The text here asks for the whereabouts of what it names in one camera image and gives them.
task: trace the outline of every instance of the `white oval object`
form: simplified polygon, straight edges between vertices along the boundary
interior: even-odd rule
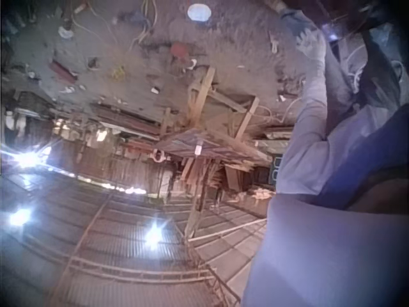
[[[207,5],[196,3],[189,6],[187,15],[193,21],[206,22],[212,16],[212,11]]]

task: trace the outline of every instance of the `blue cloth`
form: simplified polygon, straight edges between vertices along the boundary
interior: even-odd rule
[[[329,178],[314,201],[317,206],[345,210],[361,183],[372,173],[408,164],[409,105],[401,107],[368,136]]]

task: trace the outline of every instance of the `gloved hand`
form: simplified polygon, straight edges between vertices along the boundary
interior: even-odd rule
[[[297,37],[297,49],[304,53],[308,58],[325,64],[325,54],[327,52],[327,43],[322,32],[318,29],[306,29]]]

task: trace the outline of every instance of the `glove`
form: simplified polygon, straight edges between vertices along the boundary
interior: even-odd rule
[[[322,32],[318,29],[306,29],[296,38],[297,49],[304,53],[309,59],[325,64],[325,54],[327,52],[327,43]]]

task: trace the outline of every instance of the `person's arm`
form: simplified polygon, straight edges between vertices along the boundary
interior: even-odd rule
[[[280,165],[276,186],[278,193],[318,194],[314,187],[321,186],[320,175],[328,168],[328,143],[325,141],[326,45],[321,33],[317,37],[315,49],[305,50],[298,46],[309,58],[310,67],[302,93],[302,108]]]

